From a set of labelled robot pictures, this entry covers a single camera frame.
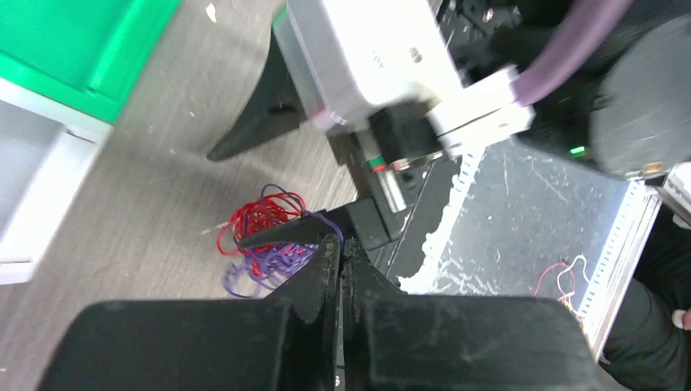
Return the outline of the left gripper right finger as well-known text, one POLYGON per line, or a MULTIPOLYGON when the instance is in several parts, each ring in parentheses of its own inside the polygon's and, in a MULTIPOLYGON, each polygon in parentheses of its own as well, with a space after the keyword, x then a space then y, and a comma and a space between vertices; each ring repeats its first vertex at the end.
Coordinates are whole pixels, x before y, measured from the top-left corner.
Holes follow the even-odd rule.
POLYGON ((348 390, 603 390, 578 324, 556 301, 412 295, 362 245, 342 257, 348 390))

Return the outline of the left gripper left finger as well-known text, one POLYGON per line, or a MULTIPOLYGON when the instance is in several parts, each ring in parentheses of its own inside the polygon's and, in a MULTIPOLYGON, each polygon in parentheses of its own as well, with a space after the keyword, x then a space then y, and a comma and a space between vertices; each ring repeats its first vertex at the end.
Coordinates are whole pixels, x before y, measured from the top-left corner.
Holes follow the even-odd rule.
POLYGON ((262 299, 102 301, 70 324, 41 390, 332 390, 337 269, 316 254, 262 299))

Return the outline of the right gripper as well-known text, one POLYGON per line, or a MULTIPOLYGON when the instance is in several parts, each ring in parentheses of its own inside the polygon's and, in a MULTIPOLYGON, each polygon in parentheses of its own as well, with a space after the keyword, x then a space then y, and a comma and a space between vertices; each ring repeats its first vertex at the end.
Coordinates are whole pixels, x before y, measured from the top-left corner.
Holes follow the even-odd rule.
MULTIPOLYGON (((442 156, 427 117, 427 103, 403 102, 327 135, 339 165, 349 170, 357 191, 347 209, 354 235, 365 248, 379 248, 403 234, 407 214, 422 190, 424 169, 442 156)), ((207 153, 220 162, 299 128, 306 120, 275 35, 258 83, 226 133, 207 153)), ((238 248, 272 244, 319 244, 328 234, 346 234, 346 215, 329 211, 273 226, 237 243, 238 248)))

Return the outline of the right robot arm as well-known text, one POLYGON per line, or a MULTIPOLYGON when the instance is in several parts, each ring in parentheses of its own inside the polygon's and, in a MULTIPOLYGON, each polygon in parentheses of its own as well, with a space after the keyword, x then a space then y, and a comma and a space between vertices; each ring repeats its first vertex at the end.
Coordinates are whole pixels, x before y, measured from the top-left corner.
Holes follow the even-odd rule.
POLYGON ((260 79, 208 152, 303 123, 360 153, 387 213, 420 170, 516 138, 624 180, 690 161, 687 1, 287 1, 260 79))

